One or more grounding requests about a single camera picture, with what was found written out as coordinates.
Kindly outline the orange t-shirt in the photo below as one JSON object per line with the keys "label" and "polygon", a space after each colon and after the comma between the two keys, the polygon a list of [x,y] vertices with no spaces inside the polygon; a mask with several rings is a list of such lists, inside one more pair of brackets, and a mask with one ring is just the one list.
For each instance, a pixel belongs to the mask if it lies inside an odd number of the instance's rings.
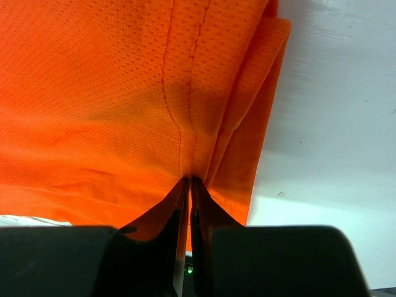
{"label": "orange t-shirt", "polygon": [[1,214],[122,227],[183,177],[245,224],[277,1],[2,1]]}

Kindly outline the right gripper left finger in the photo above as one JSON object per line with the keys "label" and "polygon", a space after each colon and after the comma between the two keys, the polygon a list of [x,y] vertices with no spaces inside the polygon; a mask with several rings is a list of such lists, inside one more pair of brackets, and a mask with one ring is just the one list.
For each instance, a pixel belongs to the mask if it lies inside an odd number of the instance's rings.
{"label": "right gripper left finger", "polygon": [[1,229],[2,296],[181,296],[189,181],[120,229]]}

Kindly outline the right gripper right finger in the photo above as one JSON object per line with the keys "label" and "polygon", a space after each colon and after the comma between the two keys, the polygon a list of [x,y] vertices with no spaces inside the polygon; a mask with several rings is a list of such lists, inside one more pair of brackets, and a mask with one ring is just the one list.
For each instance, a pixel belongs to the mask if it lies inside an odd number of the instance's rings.
{"label": "right gripper right finger", "polygon": [[332,226],[246,227],[191,181],[197,296],[368,296],[347,237]]}

